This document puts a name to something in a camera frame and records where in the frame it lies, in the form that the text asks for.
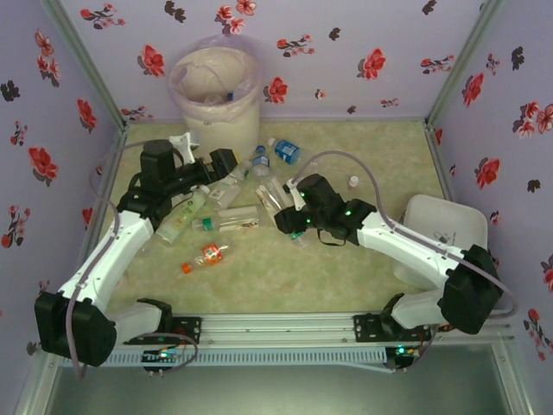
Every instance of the cable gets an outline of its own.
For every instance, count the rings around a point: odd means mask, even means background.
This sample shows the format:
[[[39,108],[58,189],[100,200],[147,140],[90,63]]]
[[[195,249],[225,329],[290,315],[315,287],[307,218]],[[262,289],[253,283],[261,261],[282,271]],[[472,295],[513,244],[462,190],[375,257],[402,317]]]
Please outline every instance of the cable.
[[[185,366],[188,366],[190,363],[192,363],[193,361],[195,361],[198,358],[198,351],[199,351],[198,350],[198,343],[196,343],[194,341],[194,339],[191,339],[187,335],[180,335],[178,333],[147,333],[145,335],[138,335],[137,337],[160,337],[160,336],[178,337],[179,339],[181,339],[183,341],[186,341],[186,342],[189,342],[190,344],[192,344],[192,346],[194,346],[194,354],[192,355],[192,357],[189,357],[186,361],[182,362],[181,364],[179,364],[177,366],[173,366],[173,367],[171,367],[167,370],[163,370],[162,371],[163,374],[168,374],[170,372],[176,372],[177,370],[181,370],[182,368],[184,368]],[[184,351],[185,351],[185,348],[182,349],[182,353],[179,357],[182,357],[184,355]]]
[[[302,173],[303,171],[314,161],[316,160],[317,158],[319,157],[322,157],[322,156],[327,156],[327,155],[331,155],[331,154],[335,154],[337,156],[345,156],[345,157],[348,157],[352,160],[354,160],[359,166],[361,166],[361,168],[368,174],[369,178],[371,179],[371,182],[372,182],[372,186],[374,187],[374,193],[376,194],[376,197],[377,197],[377,207],[378,207],[378,211],[380,212],[380,215],[382,216],[382,219],[384,220],[385,224],[391,228],[392,231],[395,231],[397,233],[399,233],[400,235],[403,235],[405,238],[408,238],[408,239],[411,239],[413,241],[415,241],[416,243],[422,245],[422,246],[425,246],[429,249],[431,249],[432,251],[436,252],[436,253],[439,253],[440,255],[442,255],[443,257],[446,257],[446,258],[451,258],[452,260],[454,260],[455,262],[461,264],[461,265],[464,265],[466,266],[468,269],[470,269],[471,271],[474,271],[478,274],[480,274],[482,277],[484,277],[485,279],[487,279],[488,281],[490,281],[492,284],[496,285],[500,290],[502,290],[512,301],[512,308],[507,311],[506,313],[501,313],[501,314],[497,314],[497,315],[494,315],[494,316],[489,316],[488,318],[489,319],[500,319],[500,318],[507,318],[507,317],[510,317],[510,316],[513,316],[514,314],[517,313],[518,311],[518,302],[517,302],[517,299],[515,298],[514,294],[512,293],[511,290],[509,290],[503,283],[501,283],[501,281],[499,281],[497,278],[495,278],[494,276],[488,274],[487,272],[485,272],[484,270],[481,270],[478,266],[476,265],[473,265],[471,264],[470,262],[466,261],[465,259],[463,258],[460,258],[458,257],[457,255],[454,255],[453,253],[449,253],[447,250],[445,249],[441,249],[440,247],[438,246],[434,246],[433,244],[427,242],[426,240],[423,240],[421,238],[418,238],[416,235],[413,235],[412,233],[409,233],[409,232],[405,232],[403,229],[397,227],[397,224],[394,224],[390,218],[388,218],[388,216],[386,215],[385,211],[384,211],[384,207],[382,206],[382,199],[380,197],[380,189],[378,188],[378,184],[377,184],[377,181],[376,179],[374,178],[374,175],[372,174],[372,172],[369,170],[368,167],[366,167],[366,165],[361,162],[356,156],[353,156],[349,153],[346,153],[345,151],[338,151],[338,150],[329,150],[329,151],[323,151],[319,154],[315,154],[314,156],[312,156],[311,158],[309,158],[307,160],[307,162],[305,162],[303,164],[303,166],[301,166],[301,168],[298,170],[298,172],[296,173],[296,176],[294,176],[294,184],[297,184],[298,182],[298,177],[302,177]]]
[[[147,141],[141,141],[140,143],[133,143],[133,144],[127,144],[123,147],[112,150],[109,153],[107,153],[105,156],[101,158],[99,161],[99,164],[102,165],[108,158],[115,156],[118,153],[122,153],[125,150],[131,149],[133,147],[138,147],[141,145],[144,145],[152,140]],[[98,255],[94,257],[90,264],[86,267],[85,271],[83,272],[83,275],[80,277],[79,282],[75,286],[75,290],[73,291],[73,294],[71,295],[71,298],[69,300],[69,304],[67,305],[67,312],[66,312],[66,336],[67,336],[67,346],[69,347],[69,355],[71,356],[71,362],[73,363],[73,369],[75,371],[75,376],[78,380],[82,380],[85,376],[86,372],[86,365],[83,367],[79,364],[79,357],[77,356],[77,348],[75,346],[75,338],[73,336],[73,310],[75,308],[75,304],[77,302],[77,298],[80,294],[81,285],[88,279],[88,276],[92,272],[92,269],[96,266],[96,264],[102,259],[104,254],[110,249],[111,245],[113,244],[113,241],[118,236],[119,231],[119,224],[121,222],[119,218],[119,212],[115,204],[107,197],[102,196],[100,193],[96,191],[94,188],[93,178],[96,175],[96,169],[91,171],[90,175],[88,176],[88,184],[90,185],[90,188],[92,189],[92,192],[96,196],[96,198],[100,201],[106,204],[111,211],[113,212],[113,235],[107,240],[105,245],[102,247]]]

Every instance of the blue label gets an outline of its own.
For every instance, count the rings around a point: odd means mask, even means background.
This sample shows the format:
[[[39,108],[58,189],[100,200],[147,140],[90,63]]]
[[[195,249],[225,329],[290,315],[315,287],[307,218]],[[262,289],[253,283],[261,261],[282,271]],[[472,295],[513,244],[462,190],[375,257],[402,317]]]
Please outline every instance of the blue label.
[[[286,140],[278,142],[275,152],[288,164],[294,164],[300,156],[300,148]]]

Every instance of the plastic bag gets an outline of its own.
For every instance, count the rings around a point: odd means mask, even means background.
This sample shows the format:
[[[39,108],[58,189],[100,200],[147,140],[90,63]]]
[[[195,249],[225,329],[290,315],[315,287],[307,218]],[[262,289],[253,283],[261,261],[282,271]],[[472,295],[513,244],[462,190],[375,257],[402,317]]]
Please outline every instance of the plastic bag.
[[[171,69],[168,89],[185,118],[232,122],[261,93],[261,68],[252,43],[243,36],[216,35],[196,42]],[[232,100],[218,104],[228,94]]]

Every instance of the white bucket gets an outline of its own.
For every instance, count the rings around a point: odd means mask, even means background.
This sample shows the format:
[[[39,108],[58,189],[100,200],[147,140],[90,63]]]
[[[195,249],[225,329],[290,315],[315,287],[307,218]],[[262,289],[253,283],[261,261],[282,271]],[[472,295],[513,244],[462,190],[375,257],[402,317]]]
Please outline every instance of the white bucket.
[[[479,210],[427,195],[411,197],[405,210],[404,225],[409,229],[451,246],[487,249],[487,220]],[[406,284],[432,290],[435,286],[423,275],[394,261],[394,275]]]
[[[209,159],[210,151],[232,149],[238,162],[250,157],[259,136],[261,93],[253,56],[228,47],[196,50],[173,67],[169,90],[188,128],[199,133],[197,156]]]

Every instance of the wall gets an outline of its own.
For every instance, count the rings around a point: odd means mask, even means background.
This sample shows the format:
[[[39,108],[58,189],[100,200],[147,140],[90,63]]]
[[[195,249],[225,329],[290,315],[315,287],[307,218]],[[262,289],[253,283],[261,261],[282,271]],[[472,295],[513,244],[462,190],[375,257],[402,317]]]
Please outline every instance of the wall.
[[[40,2],[4,1],[0,20],[0,413],[8,415],[37,347],[34,301],[76,269],[93,203],[87,175],[116,129]]]
[[[60,1],[125,117],[173,121],[171,67],[187,45],[222,32],[257,40],[264,116],[425,117],[483,4]]]
[[[518,344],[541,412],[553,395],[553,10],[505,2],[436,123],[459,202],[489,218],[499,276],[515,291]]]

